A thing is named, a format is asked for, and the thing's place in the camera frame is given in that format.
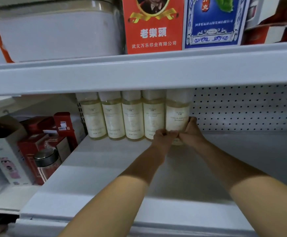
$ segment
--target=person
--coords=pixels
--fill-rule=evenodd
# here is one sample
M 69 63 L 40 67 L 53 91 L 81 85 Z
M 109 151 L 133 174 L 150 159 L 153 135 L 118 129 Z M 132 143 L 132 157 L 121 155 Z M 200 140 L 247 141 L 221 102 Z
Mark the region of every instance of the person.
M 83 207 L 59 237 L 126 236 L 176 137 L 204 159 L 260 237 L 287 237 L 287 186 L 210 143 L 195 117 L 183 133 L 156 131 L 150 147 Z
M 144 0 L 139 5 L 144 12 L 153 15 L 160 12 L 166 2 L 167 0 Z

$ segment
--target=green leaf graphic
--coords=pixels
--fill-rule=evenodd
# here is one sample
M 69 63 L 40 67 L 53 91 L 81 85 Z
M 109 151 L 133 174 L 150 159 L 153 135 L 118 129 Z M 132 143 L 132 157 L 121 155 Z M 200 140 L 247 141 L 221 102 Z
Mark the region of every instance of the green leaf graphic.
M 233 0 L 216 0 L 221 11 L 232 12 L 233 11 Z

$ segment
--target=shelf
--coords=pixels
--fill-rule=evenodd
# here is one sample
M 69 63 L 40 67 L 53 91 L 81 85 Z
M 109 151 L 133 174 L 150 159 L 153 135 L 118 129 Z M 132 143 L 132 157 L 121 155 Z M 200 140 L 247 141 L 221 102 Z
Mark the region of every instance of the shelf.
M 27 201 L 37 192 L 40 186 L 11 186 L 0 193 L 0 214 L 19 215 Z
M 205 136 L 287 184 L 287 133 Z M 22 209 L 20 220 L 70 221 L 150 144 L 147 140 L 92 141 L 86 137 Z M 252 231 L 203 160 L 185 146 L 171 148 L 135 223 Z
M 287 43 L 0 65 L 0 95 L 287 83 Z
M 0 97 L 0 117 L 37 104 L 53 96 L 54 95 L 25 95 Z

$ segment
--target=white bottle cap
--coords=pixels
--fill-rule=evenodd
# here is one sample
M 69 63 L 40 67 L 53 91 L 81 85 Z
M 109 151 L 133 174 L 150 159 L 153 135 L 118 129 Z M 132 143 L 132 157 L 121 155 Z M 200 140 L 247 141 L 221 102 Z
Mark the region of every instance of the white bottle cap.
M 193 88 L 167 89 L 167 99 L 180 103 L 189 103 L 193 99 Z
M 165 98 L 166 90 L 144 90 L 143 97 L 147 100 Z
M 125 100 L 139 100 L 141 99 L 141 91 L 122 91 L 122 96 Z
M 76 93 L 76 97 L 78 101 L 88 101 L 88 100 L 97 100 L 97 93 L 96 92 L 82 92 Z
M 120 91 L 101 91 L 99 92 L 100 100 L 115 100 L 120 98 Z

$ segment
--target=yellow liquid bottle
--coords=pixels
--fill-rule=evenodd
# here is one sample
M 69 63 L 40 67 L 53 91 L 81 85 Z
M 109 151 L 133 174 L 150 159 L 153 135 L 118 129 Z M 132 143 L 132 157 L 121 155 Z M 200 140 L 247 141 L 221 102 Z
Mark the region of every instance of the yellow liquid bottle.
M 141 91 L 122 91 L 126 137 L 130 141 L 144 139 L 144 110 Z
M 101 101 L 96 92 L 76 93 L 81 104 L 89 137 L 101 140 L 107 136 Z
M 118 141 L 125 138 L 125 126 L 120 91 L 99 92 L 108 137 Z
M 166 90 L 143 91 L 144 132 L 150 141 L 155 131 L 165 127 L 165 96 Z
M 189 116 L 193 89 L 168 89 L 166 100 L 166 130 L 185 131 Z M 179 138 L 175 138 L 172 145 L 183 145 Z

